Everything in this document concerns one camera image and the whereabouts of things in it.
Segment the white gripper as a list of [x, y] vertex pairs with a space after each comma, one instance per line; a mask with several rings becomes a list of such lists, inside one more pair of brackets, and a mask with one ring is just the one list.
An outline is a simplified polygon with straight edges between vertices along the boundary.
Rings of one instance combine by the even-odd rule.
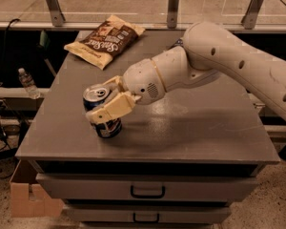
[[118, 90], [123, 93], [118, 93], [112, 100], [86, 113], [86, 118], [93, 124], [105, 123], [127, 115], [135, 104], [149, 105], [165, 95], [158, 68], [151, 59], [131, 65], [123, 77], [116, 75], [103, 85], [111, 91]]

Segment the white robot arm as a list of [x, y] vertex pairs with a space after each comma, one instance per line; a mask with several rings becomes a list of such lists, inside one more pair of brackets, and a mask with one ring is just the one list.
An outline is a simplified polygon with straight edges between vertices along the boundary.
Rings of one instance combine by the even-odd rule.
[[165, 93], [195, 88], [224, 73], [254, 94], [286, 121], [286, 61], [238, 39], [217, 24], [197, 22], [183, 44], [131, 65], [123, 75], [99, 85], [108, 97], [86, 113], [101, 124], [130, 113], [137, 104], [151, 104]]

